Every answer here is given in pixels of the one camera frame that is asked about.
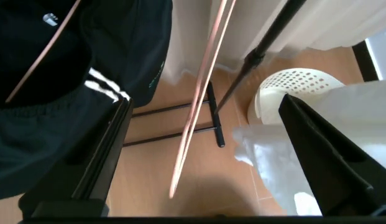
white stripe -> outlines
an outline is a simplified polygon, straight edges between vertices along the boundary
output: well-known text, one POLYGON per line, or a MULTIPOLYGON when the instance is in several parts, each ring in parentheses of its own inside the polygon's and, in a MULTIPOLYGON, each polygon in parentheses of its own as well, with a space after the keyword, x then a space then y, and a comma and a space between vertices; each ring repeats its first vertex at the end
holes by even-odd
POLYGON ((110 86, 111 88, 113 88, 114 91, 116 91, 117 93, 119 93, 121 96, 123 96, 124 98, 126 98, 128 101, 130 100, 130 96, 125 92, 125 91, 121 91, 120 87, 117 85, 117 83, 111 81, 110 79, 106 78, 104 75, 102 75, 100 72, 98 72, 97 70, 95 70, 94 68, 91 68, 89 70, 89 74, 95 78, 97 78, 98 80, 101 80, 101 81, 104 81, 107 83, 108 86, 110 86))
POLYGON ((113 103, 115 103, 119 100, 118 96, 113 91, 105 90, 104 88, 101 88, 99 83, 87 80, 87 81, 85 81, 85 86, 92 89, 92 90, 106 94, 108 97, 110 97, 111 99, 114 100, 113 103))

white logo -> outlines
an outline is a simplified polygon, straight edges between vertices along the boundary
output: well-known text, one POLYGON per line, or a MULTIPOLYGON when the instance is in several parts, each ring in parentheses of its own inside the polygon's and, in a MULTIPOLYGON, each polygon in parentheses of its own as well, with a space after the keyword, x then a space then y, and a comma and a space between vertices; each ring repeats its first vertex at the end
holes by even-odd
POLYGON ((56 21, 58 20, 58 18, 53 13, 45 14, 43 16, 42 20, 44 20, 44 22, 46 22, 47 24, 49 24, 51 26, 57 26, 56 21))

brown floor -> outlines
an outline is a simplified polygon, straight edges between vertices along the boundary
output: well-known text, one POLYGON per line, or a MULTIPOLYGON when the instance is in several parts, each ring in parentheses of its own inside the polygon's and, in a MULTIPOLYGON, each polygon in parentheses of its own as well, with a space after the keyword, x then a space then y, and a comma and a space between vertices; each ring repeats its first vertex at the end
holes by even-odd
MULTIPOLYGON (((345 84, 362 82, 351 48, 326 52, 306 50, 291 60, 276 59, 260 67, 238 89, 220 112, 226 147, 218 148, 214 133, 193 136, 182 177, 173 199, 168 198, 180 138, 123 149, 108 196, 110 216, 229 216, 283 215, 256 171, 234 159, 232 129, 246 125, 246 110, 260 82, 272 73, 295 67, 315 68, 345 84)), ((213 85, 217 101, 235 75, 217 70, 213 85)), ((134 112, 191 101, 195 78, 185 75, 178 85, 160 82, 152 102, 134 112)), ((178 132, 189 108, 134 118, 126 141, 178 132)), ((198 126, 210 125, 208 105, 202 107, 198 126)), ((17 197, 0 201, 0 223, 21 219, 17 197)))

white curtain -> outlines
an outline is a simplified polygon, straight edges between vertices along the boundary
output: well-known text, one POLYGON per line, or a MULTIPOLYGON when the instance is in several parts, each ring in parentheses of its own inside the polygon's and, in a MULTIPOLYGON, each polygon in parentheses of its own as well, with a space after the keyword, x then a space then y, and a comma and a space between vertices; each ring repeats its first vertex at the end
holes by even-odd
MULTIPOLYGON (((260 42, 287 0, 237 0, 217 64, 237 70, 260 42)), ((163 77, 177 83, 183 70, 195 74, 220 0, 174 0, 173 25, 163 77)), ((310 47, 348 47, 386 28, 386 0, 307 0, 267 52, 293 57, 310 47)))

clothes rack base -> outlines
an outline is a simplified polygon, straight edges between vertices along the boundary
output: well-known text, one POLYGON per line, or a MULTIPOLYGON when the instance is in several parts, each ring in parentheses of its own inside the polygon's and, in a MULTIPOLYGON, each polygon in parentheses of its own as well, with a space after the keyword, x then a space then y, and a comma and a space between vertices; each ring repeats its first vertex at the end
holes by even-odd
MULTIPOLYGON (((208 103, 209 104, 209 110, 211 112, 212 124, 213 125, 209 126, 209 127, 205 127, 205 128, 195 129, 194 133, 201 133, 201 132, 204 132, 204 131, 213 130, 214 133, 215 133, 216 142, 217 142, 218 146, 219 147, 224 147, 225 146, 225 142, 224 142, 224 137, 223 137, 222 126, 221 126, 221 123, 220 123, 219 114, 215 113, 217 105, 216 105, 215 94, 214 94, 213 86, 212 86, 211 82, 209 82, 208 87, 206 89, 206 96, 208 97, 208 99, 204 100, 203 103, 208 103)), ((146 111, 146 112, 141 112, 141 113, 133 114, 132 118, 141 117, 141 116, 147 116, 147 115, 152 115, 152 114, 157 114, 157 113, 171 111, 171 110, 177 110, 177 109, 186 108, 186 107, 189 107, 189 106, 191 106, 191 103, 185 103, 185 104, 182 104, 182 105, 169 106, 169 107, 166 107, 166 108, 160 108, 160 109, 156 109, 156 110, 152 110, 152 111, 146 111)), ((138 145, 138 144, 144 144, 144 143, 148 143, 148 142, 154 142, 154 141, 159 141, 159 140, 179 137, 181 135, 182 135, 182 132, 179 132, 179 133, 167 134, 167 135, 163 135, 163 136, 157 136, 157 137, 154 137, 154 138, 143 139, 143 140, 139 140, 139 141, 127 142, 127 143, 123 144, 123 147, 135 146, 135 145, 138 145)))

